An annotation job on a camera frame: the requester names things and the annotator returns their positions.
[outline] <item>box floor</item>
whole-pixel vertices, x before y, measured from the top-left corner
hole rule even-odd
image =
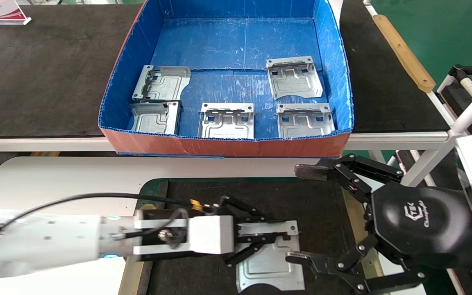
[[[312,18],[178,18],[165,19],[150,64],[191,68],[178,135],[198,136],[203,103],[243,102],[254,103],[254,138],[277,138],[277,104],[327,102],[325,96],[273,101],[266,60],[294,56],[312,56],[322,69]]]

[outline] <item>blue corrugated plastic box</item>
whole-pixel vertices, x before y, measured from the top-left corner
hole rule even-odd
[[[320,98],[272,100],[271,58],[313,56]],[[187,66],[176,136],[130,131],[131,95],[143,65]],[[198,138],[203,102],[254,103],[254,139]],[[328,102],[336,130],[279,138],[276,104]],[[99,127],[121,154],[339,157],[354,125],[343,42],[326,0],[146,0],[110,77]]]

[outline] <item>metal bracket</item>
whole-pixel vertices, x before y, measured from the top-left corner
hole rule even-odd
[[[254,103],[204,103],[198,137],[254,138]]]
[[[312,56],[269,59],[266,70],[274,100],[287,95],[321,97],[324,93]]]
[[[281,291],[305,289],[302,266],[285,260],[288,252],[300,249],[298,224],[295,220],[238,226],[241,226],[238,239],[251,239],[248,243],[236,245],[236,255],[245,256],[244,260],[239,257],[240,263],[236,265],[238,292],[254,284],[269,284]]]
[[[132,131],[176,134],[179,122],[179,102],[131,103],[134,115]]]
[[[277,116],[282,138],[324,136],[335,129],[328,103],[278,104]]]
[[[189,67],[143,66],[132,94],[135,102],[181,100],[183,89],[189,85]]]

